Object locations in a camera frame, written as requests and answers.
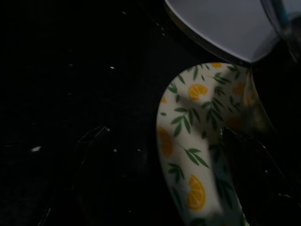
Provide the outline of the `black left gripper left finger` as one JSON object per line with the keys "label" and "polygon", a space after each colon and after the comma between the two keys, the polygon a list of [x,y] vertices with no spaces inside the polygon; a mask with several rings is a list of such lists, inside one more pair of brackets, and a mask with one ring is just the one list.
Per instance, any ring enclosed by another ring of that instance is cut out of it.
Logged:
{"label": "black left gripper left finger", "polygon": [[55,172],[39,203],[40,226],[90,226],[97,204],[104,150],[111,137],[107,127],[88,131]]}

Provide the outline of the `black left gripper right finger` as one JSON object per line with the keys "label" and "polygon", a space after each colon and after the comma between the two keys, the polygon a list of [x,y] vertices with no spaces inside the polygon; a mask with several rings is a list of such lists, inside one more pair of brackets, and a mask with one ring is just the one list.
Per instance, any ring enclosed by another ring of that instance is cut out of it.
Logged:
{"label": "black left gripper right finger", "polygon": [[239,130],[221,136],[233,185],[252,226],[301,224],[301,164],[279,142],[265,146]]}

